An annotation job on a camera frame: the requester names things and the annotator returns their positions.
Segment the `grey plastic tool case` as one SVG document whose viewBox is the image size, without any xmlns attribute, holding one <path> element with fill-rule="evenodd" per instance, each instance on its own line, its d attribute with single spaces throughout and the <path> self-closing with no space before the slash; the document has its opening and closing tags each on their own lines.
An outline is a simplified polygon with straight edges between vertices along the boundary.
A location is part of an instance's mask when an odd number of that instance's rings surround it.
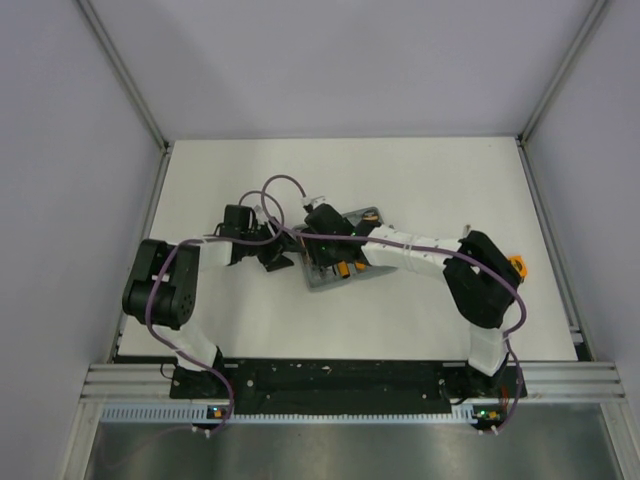
<svg viewBox="0 0 640 480">
<path fill-rule="evenodd" d="M 365 262 L 364 255 L 347 252 L 343 245 L 320 240 L 298 237 L 298 242 L 305 249 L 300 254 L 303 275 L 311 292 L 319 292 L 346 285 L 356 280 L 370 279 L 395 271 L 394 267 L 372 266 Z M 350 276 L 342 279 L 337 275 L 335 266 L 346 262 Z"/>
</svg>

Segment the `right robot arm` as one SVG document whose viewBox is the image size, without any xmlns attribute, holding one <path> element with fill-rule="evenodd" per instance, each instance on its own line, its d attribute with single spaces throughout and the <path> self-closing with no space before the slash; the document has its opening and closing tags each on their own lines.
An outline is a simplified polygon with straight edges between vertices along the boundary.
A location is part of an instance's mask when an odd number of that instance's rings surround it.
<svg viewBox="0 0 640 480">
<path fill-rule="evenodd" d="M 297 230 L 311 290 L 391 269 L 443 280 L 470 323 L 469 388 L 487 396 L 502 385 L 507 356 L 502 325 L 525 273 L 486 234 L 412 235 L 385 225 L 375 208 L 343 215 L 322 200 L 310 202 L 305 211 Z"/>
</svg>

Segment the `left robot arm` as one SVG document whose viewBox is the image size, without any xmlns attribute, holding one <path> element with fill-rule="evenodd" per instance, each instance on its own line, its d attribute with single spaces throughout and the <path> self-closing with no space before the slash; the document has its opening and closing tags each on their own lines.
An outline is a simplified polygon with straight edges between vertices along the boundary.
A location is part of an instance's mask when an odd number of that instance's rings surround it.
<svg viewBox="0 0 640 480">
<path fill-rule="evenodd" d="M 208 237 L 177 245 L 145 239 L 137 250 L 123 296 L 126 315 L 136 318 L 163 345 L 178 364 L 192 374 L 192 384 L 205 396 L 226 387 L 227 374 L 216 366 L 219 348 L 205 338 L 192 318 L 199 275 L 205 271 L 255 257 L 267 272 L 288 268 L 289 253 L 301 245 L 288 233 L 276 233 L 259 207 L 228 205 L 223 221 Z"/>
</svg>

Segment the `orange tape measure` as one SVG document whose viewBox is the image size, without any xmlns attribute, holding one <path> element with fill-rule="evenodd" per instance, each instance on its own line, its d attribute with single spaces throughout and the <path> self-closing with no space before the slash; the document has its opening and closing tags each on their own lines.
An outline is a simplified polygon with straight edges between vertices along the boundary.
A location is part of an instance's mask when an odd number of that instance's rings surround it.
<svg viewBox="0 0 640 480">
<path fill-rule="evenodd" d="M 523 257 L 520 255 L 514 255 L 510 256 L 508 260 L 514 270 L 518 273 L 520 281 L 523 282 L 528 275 L 528 269 Z"/>
</svg>

